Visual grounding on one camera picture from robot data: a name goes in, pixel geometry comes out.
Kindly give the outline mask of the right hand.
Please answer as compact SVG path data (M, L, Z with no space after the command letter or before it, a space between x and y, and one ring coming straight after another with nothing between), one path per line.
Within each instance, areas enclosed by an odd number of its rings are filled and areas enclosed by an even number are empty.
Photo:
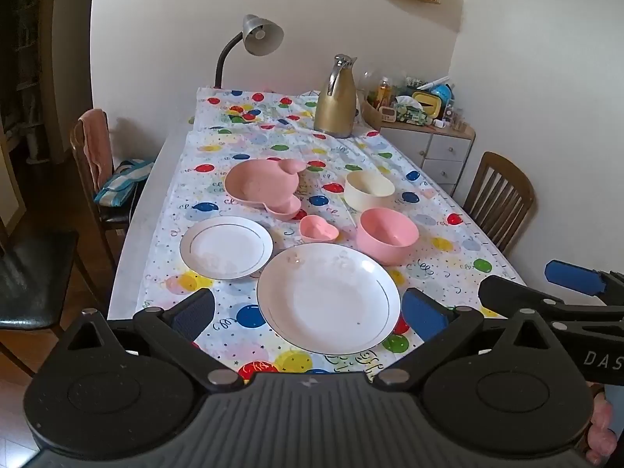
M593 412L587 431L585 458L590 465L604 464L617 448L618 437L610 429L613 418L612 404L607 400L604 386L588 383L593 397Z

